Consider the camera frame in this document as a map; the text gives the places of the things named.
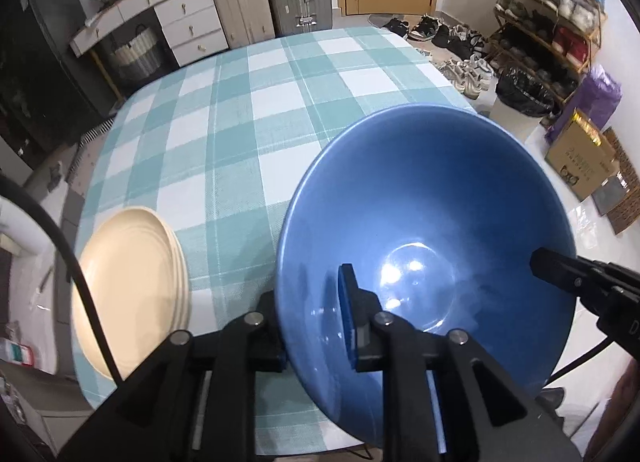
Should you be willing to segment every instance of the stacked plates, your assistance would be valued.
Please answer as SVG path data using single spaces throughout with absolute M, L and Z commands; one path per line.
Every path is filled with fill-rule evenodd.
M 152 210 L 129 207 L 103 223 L 84 247 L 80 265 L 123 378 L 171 332 L 187 327 L 189 280 L 182 249 Z M 75 286 L 71 310 L 82 353 L 111 379 Z

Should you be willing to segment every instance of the red shoe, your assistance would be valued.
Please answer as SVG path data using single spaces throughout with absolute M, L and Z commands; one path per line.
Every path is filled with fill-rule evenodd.
M 554 40 L 551 43 L 551 46 L 555 49 L 556 52 L 564 55 L 571 48 L 572 38 L 569 36 L 569 29 L 563 26 L 559 26 L 556 28 L 556 34 L 554 36 Z
M 571 48 L 566 53 L 566 59 L 576 68 L 580 68 L 589 57 L 589 47 L 587 46 L 587 42 L 584 41 L 584 38 L 581 38 L 571 31 L 569 31 L 569 33 L 572 42 Z

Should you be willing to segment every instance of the teal and white checkered tablecloth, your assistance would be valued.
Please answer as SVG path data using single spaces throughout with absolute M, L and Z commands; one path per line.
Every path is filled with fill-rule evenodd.
M 154 209 L 184 251 L 189 330 L 218 330 L 273 288 L 289 200 L 322 147 L 371 112 L 414 102 L 473 111 L 413 47 L 373 27 L 274 39 L 181 68 L 120 109 L 86 195 L 76 253 L 120 208 Z M 114 384 L 75 338 L 73 347 L 82 392 L 97 407 Z M 257 453 L 355 444 L 291 371 L 258 375 Z

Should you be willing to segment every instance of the blue bowl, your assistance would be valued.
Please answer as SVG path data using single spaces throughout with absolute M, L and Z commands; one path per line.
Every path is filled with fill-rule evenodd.
M 403 105 L 356 122 L 309 167 L 284 220 L 276 308 L 289 359 L 322 412 L 382 445 L 382 376 L 344 345 L 336 277 L 416 328 L 463 328 L 531 395 L 555 367 L 575 298 L 534 278 L 531 253 L 575 256 L 562 205 L 536 161 L 493 122 Z

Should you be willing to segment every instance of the suitcase latch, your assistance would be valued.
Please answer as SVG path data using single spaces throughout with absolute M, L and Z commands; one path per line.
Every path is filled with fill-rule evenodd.
M 317 25 L 315 16 L 300 16 L 298 18 L 298 27 L 309 26 L 309 25 Z

